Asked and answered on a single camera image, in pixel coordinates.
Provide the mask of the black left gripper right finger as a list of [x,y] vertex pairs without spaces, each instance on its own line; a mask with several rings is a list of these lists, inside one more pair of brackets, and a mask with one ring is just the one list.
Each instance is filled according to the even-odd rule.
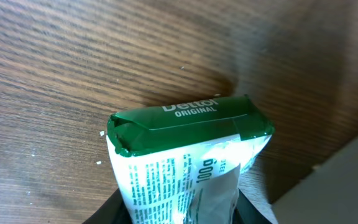
[[239,198],[235,207],[233,224],[272,224],[266,219],[239,190]]

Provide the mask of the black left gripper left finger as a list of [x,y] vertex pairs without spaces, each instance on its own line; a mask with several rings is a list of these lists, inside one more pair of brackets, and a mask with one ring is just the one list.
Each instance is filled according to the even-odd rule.
[[83,224],[132,224],[120,190],[117,189]]

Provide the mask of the green white soap packet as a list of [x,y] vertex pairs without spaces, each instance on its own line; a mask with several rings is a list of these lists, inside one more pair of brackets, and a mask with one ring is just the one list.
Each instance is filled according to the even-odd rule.
[[114,113],[106,142],[132,223],[231,223],[239,177],[275,131],[247,96]]

